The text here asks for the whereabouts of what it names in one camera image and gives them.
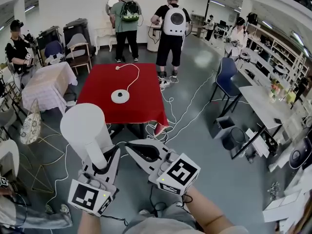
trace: white lace tablecloth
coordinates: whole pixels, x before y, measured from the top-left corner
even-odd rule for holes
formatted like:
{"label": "white lace tablecloth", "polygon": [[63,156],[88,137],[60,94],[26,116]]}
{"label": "white lace tablecloth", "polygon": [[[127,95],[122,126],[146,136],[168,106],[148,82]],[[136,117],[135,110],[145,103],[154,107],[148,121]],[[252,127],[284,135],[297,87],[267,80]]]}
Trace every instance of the white lace tablecloth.
{"label": "white lace tablecloth", "polygon": [[64,114],[67,103],[63,96],[69,84],[78,82],[67,62],[38,69],[21,93],[24,108],[30,110],[37,99],[40,111],[58,107]]}

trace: black cap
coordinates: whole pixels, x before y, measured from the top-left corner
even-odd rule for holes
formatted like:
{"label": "black cap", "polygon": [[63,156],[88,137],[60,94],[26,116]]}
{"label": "black cap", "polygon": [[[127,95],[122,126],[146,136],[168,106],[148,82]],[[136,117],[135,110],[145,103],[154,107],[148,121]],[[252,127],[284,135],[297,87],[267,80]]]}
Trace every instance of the black cap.
{"label": "black cap", "polygon": [[20,22],[19,20],[14,20],[13,22],[11,22],[10,29],[11,31],[19,31],[20,28],[22,28],[23,26],[24,24],[22,22]]}
{"label": "black cap", "polygon": [[242,26],[244,24],[245,24],[245,20],[243,18],[241,18],[241,17],[237,18],[236,25]]}

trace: white round device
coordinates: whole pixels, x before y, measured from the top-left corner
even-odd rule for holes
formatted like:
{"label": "white round device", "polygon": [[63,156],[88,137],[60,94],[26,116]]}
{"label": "white round device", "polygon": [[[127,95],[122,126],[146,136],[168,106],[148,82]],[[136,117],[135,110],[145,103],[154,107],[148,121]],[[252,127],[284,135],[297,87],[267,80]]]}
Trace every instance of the white round device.
{"label": "white round device", "polygon": [[129,100],[130,94],[127,90],[118,89],[116,91],[113,91],[111,98],[114,103],[122,104]]}

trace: red tablecloth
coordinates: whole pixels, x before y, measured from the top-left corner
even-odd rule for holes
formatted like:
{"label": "red tablecloth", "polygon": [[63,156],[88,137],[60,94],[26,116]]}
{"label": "red tablecloth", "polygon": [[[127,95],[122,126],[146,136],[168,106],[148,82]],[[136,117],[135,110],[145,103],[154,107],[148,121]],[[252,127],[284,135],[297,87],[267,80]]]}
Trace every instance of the red tablecloth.
{"label": "red tablecloth", "polygon": [[146,123],[155,120],[163,126],[168,126],[155,64],[136,63],[140,75],[129,88],[129,100],[123,104],[112,102],[112,92],[118,89],[126,90],[137,77],[138,70],[132,65],[116,70],[116,66],[122,65],[95,65],[77,103],[92,103],[100,107],[106,123]]}

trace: black shorts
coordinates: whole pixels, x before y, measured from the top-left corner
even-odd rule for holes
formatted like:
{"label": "black shorts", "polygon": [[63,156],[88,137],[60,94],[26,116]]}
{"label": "black shorts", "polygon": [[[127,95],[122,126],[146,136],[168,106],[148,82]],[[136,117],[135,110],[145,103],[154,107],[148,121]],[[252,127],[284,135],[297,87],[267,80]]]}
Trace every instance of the black shorts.
{"label": "black shorts", "polygon": [[171,50],[173,56],[172,65],[174,67],[180,66],[182,44],[183,37],[169,36],[166,35],[164,32],[161,32],[156,65],[166,66],[167,58]]}

